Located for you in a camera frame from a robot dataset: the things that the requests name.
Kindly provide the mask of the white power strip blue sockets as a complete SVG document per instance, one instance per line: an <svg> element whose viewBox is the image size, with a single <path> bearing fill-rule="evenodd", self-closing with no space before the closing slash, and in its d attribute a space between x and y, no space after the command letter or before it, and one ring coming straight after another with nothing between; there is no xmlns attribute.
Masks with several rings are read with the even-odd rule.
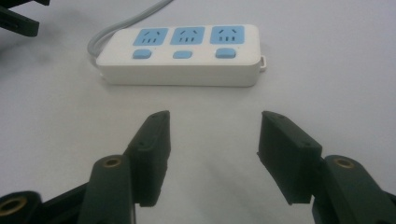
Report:
<svg viewBox="0 0 396 224"><path fill-rule="evenodd" d="M251 24L122 29L96 64L113 85L250 87L266 69Z"/></svg>

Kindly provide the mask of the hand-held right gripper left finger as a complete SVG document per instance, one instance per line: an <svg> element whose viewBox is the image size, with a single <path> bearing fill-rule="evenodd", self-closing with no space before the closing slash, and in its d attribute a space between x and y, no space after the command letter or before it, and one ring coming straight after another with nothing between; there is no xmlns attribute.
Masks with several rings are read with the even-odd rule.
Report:
<svg viewBox="0 0 396 224"><path fill-rule="evenodd" d="M136 224L135 207L158 202L170 151L170 112L148 116L122 154L92 167L78 224Z"/></svg>

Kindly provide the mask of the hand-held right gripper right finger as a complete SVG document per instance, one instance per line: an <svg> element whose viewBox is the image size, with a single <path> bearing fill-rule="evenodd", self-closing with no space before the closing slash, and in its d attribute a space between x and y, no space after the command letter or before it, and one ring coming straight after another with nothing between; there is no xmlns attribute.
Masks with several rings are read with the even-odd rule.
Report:
<svg viewBox="0 0 396 224"><path fill-rule="evenodd" d="M396 224L396 195L359 162L321 152L289 118L262 112L258 156L288 204L310 203L315 224Z"/></svg>

